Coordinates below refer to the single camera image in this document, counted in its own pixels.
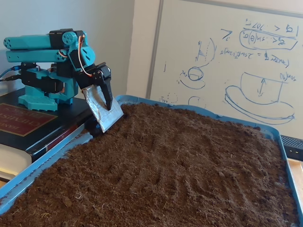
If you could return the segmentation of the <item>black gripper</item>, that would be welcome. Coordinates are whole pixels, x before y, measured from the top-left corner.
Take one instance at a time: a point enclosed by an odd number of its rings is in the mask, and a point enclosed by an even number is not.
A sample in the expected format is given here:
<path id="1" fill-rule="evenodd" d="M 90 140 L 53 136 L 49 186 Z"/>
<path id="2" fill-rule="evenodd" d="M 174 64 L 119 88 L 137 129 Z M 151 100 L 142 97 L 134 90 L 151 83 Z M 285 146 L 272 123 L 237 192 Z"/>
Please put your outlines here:
<path id="1" fill-rule="evenodd" d="M 113 96 L 111 90 L 111 69 L 106 65 L 105 62 L 87 67 L 85 72 L 74 72 L 74 77 L 80 87 L 80 89 L 84 89 L 91 85 L 100 86 L 101 91 L 104 95 L 106 101 L 107 110 L 111 110 Z"/>

